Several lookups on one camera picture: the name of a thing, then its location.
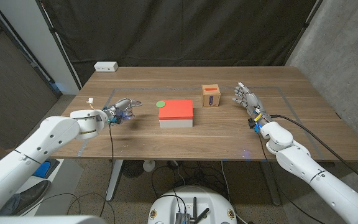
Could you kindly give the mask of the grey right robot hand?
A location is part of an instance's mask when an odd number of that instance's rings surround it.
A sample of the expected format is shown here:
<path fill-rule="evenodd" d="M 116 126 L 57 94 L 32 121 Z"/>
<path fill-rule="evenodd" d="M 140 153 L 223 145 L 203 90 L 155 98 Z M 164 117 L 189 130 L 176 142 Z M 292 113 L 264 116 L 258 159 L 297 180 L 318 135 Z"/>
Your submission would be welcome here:
<path fill-rule="evenodd" d="M 232 99 L 243 106 L 254 123 L 260 127 L 272 122 L 272 118 L 267 114 L 259 97 L 251 92 L 242 82 L 239 82 L 234 90 L 235 97 Z"/>

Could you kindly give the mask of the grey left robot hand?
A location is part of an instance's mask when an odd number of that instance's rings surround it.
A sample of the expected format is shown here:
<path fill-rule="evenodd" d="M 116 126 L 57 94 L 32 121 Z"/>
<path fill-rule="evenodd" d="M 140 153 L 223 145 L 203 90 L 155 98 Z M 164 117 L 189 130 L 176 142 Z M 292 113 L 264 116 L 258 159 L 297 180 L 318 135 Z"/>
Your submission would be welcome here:
<path fill-rule="evenodd" d="M 130 98 L 123 98 L 117 101 L 114 105 L 104 107 L 102 111 L 106 113 L 108 123 L 116 125 L 134 118 L 135 115 L 133 114 L 132 109 L 137 106 L 142 106 L 142 103 Z"/>

